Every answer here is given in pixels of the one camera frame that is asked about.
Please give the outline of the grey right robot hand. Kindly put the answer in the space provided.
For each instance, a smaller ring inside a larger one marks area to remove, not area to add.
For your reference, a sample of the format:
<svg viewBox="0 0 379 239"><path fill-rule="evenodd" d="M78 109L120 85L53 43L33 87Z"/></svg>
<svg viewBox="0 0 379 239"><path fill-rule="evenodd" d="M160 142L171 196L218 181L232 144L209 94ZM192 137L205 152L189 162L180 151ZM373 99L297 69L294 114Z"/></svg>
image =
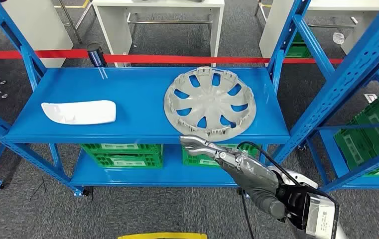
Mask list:
<svg viewBox="0 0 379 239"><path fill-rule="evenodd" d="M189 155L214 159L261 211L276 219L286 216L285 205L276 197L279 181L272 170L243 151L218 146L196 135L182 135L179 140Z"/></svg>

